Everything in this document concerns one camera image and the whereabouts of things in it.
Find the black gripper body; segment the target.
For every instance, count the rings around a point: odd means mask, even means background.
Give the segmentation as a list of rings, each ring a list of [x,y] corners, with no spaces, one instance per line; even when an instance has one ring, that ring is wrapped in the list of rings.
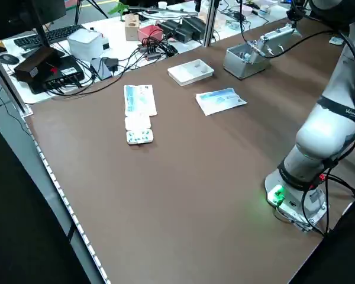
[[[296,27],[297,23],[302,19],[302,15],[297,13],[293,8],[290,8],[286,12],[287,18],[291,26]]]

